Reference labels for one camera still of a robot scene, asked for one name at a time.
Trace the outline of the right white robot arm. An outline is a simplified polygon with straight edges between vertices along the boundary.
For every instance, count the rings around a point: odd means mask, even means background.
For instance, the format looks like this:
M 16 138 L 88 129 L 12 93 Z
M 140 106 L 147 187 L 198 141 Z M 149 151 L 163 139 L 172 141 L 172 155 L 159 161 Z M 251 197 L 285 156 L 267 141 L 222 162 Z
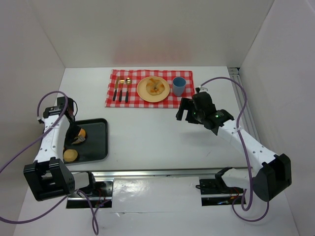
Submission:
M 187 111 L 186 121 L 202 124 L 215 135 L 226 140 L 240 154 L 247 154 L 251 170 L 226 167 L 216 173 L 219 188 L 252 188 L 263 201 L 268 202 L 292 184 L 291 160 L 265 148 L 243 128 L 237 126 L 234 117 L 226 110 L 217 110 L 211 96 L 200 92 L 192 98 L 182 98 L 176 119 L 181 120 Z

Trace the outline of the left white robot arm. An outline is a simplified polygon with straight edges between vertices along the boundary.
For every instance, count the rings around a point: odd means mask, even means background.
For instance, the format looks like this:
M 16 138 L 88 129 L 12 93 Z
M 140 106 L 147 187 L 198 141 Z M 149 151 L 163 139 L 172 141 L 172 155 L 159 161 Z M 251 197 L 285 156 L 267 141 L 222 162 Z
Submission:
M 73 99 L 57 98 L 57 105 L 48 107 L 40 118 L 44 133 L 37 156 L 24 167 L 24 176 L 37 201 L 69 196 L 77 190 L 92 191 L 95 178 L 90 171 L 73 174 L 65 165 L 79 157 L 71 145 L 83 143 L 86 131 L 75 124 Z

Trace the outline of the round flower-shaped bread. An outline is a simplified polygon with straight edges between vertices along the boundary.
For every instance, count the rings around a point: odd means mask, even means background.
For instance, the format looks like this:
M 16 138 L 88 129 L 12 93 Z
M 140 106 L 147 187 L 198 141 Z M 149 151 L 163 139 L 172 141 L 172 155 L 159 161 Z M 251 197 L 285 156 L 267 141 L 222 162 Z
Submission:
M 150 78 L 146 84 L 146 91 L 150 95 L 159 95 L 165 90 L 165 86 L 159 79 Z

